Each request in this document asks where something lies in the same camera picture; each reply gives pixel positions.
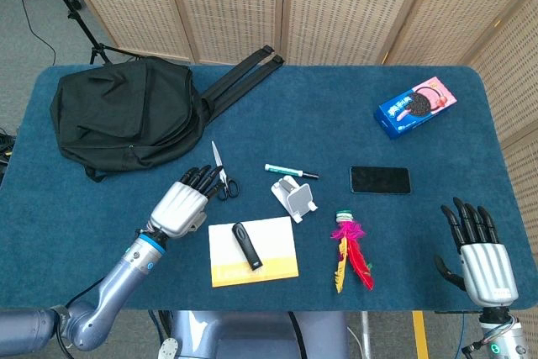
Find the white notepad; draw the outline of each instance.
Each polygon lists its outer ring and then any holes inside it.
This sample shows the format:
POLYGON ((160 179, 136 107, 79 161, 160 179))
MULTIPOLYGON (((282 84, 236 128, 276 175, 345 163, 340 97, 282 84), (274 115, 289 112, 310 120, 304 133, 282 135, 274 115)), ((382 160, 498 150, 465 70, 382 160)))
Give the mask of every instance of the white notepad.
POLYGON ((289 216, 241 223, 263 266, 251 270, 232 233, 235 223, 209 226, 211 283, 214 288, 299 276, 289 216))

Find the table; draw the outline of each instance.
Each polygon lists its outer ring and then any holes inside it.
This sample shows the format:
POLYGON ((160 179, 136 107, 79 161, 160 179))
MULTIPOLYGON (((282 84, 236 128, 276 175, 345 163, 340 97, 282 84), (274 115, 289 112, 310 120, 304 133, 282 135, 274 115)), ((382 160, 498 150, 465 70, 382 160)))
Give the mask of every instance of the table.
MULTIPOLYGON (((169 249, 127 303, 132 309, 463 310, 476 307, 436 272, 433 255, 460 271, 442 203, 458 196, 486 206, 510 254, 520 298, 538 299, 538 276, 506 172, 483 84, 462 66, 284 66, 206 129, 184 157, 157 168, 90 181, 60 155, 49 106, 58 79, 90 66, 56 66, 37 79, 0 188, 0 307, 51 306, 106 274, 161 196, 189 167, 213 163, 215 140, 241 195, 208 205, 201 229, 169 249), (373 118, 379 103, 438 76, 458 103, 397 140, 373 118), (293 225, 299 277, 211 288, 208 224, 283 216, 265 163, 320 174, 309 184, 319 206, 293 225), (404 166, 408 196, 355 195, 349 167, 404 166), (335 212, 351 209, 376 287, 348 265, 337 294, 335 212)), ((193 66, 203 90, 227 66, 193 66)))

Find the blue box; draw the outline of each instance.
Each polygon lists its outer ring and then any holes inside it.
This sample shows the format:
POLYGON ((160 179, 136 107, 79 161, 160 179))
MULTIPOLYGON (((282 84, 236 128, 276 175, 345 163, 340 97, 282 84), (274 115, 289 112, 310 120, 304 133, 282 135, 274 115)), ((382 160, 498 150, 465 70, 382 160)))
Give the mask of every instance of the blue box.
POLYGON ((391 139, 409 132, 456 103, 437 77, 403 92, 377 107, 376 121, 391 139))

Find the phone screen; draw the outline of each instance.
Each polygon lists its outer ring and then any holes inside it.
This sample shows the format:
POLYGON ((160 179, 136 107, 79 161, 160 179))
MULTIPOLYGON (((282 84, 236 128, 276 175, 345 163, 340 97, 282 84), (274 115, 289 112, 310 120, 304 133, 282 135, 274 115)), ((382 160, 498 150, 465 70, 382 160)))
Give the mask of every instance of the phone screen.
POLYGON ((353 166, 350 182, 353 193, 411 193, 407 168, 353 166))

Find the feather toy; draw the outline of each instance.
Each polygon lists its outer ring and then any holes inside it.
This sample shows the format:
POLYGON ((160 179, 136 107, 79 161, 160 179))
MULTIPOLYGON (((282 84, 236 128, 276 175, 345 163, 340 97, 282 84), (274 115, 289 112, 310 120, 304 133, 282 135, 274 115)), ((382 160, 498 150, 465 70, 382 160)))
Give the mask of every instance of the feather toy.
POLYGON ((338 222, 339 229, 333 231, 331 235, 332 239, 340 240, 340 244, 338 245, 340 256, 338 268, 335 272, 336 291, 340 293, 344 287, 347 257, 350 258, 351 266, 362 280, 362 283, 364 283, 368 290, 373 290, 374 281, 372 273, 357 242, 357 239, 360 239, 366 233, 362 230, 361 225, 353 220, 353 215, 349 210, 338 212, 336 214, 336 221, 338 222))

